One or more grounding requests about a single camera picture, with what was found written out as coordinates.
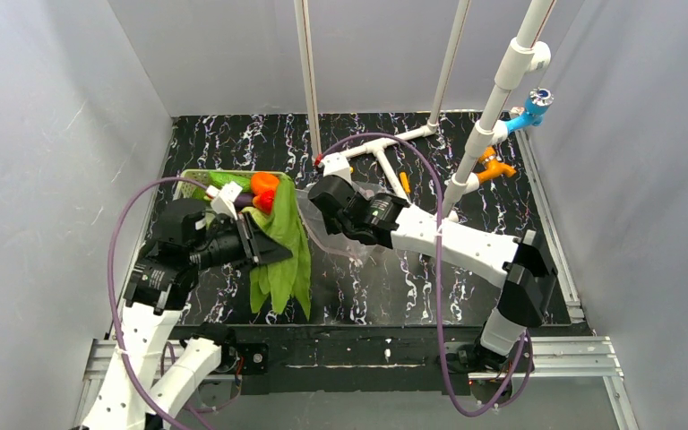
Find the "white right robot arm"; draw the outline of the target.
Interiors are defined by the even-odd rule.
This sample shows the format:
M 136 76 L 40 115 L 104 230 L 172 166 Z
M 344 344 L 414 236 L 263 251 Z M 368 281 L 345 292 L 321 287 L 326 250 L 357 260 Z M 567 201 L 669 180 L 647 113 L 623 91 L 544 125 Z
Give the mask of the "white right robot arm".
M 339 176 L 313 184 L 308 200 L 329 235 L 429 255 L 498 287 L 500 298 L 477 342 L 487 355 L 508 355 L 525 330 L 544 323 L 558 270 L 543 234 L 527 230 L 523 236 L 506 236 L 439 221 L 390 193 L 366 197 Z

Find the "red apple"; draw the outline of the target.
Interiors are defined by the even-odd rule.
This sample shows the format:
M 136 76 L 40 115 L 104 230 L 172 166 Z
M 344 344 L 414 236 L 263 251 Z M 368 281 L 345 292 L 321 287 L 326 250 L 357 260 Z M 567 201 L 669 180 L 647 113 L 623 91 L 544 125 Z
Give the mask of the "red apple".
M 253 198 L 253 206 L 255 207 L 255 209 L 261 211 L 262 213 L 270 215 L 272 213 L 275 193 L 276 192 L 274 190 L 267 190 L 263 193 L 257 194 Z

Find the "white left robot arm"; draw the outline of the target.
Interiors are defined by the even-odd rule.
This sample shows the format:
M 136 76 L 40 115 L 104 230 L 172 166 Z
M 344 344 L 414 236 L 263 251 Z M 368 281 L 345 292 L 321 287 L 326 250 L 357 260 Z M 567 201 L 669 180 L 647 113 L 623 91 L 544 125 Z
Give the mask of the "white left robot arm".
M 163 374 L 169 335 L 199 275 L 225 264 L 263 268 L 291 251 L 266 235 L 249 215 L 207 215 L 204 201 L 171 202 L 140 250 L 125 289 L 117 345 L 82 429 L 165 429 L 203 379 L 236 371 L 241 355 L 234 330 L 205 323 Z

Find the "purple eggplant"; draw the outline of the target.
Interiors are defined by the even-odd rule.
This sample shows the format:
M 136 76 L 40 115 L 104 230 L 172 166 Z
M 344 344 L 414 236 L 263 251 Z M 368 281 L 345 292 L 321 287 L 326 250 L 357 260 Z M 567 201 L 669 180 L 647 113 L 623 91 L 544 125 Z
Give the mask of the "purple eggplant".
M 243 210 L 244 208 L 247 207 L 253 207 L 254 206 L 254 197 L 255 195 L 252 193 L 241 193 L 238 195 L 238 197 L 234 200 L 234 206 L 238 211 Z

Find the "green leafy vegetable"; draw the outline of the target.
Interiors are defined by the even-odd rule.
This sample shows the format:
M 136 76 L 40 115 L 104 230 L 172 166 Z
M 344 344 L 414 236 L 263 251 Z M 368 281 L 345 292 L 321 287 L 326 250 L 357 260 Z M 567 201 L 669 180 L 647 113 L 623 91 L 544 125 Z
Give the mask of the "green leafy vegetable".
M 266 301 L 271 310 L 282 314 L 288 301 L 296 300 L 306 319 L 312 313 L 312 256 L 305 226 L 299 215 L 297 189 L 286 174 L 279 175 L 271 213 L 258 209 L 242 210 L 258 225 L 260 230 L 278 245 L 290 252 L 279 262 L 263 264 L 249 271 L 250 308 L 260 313 Z

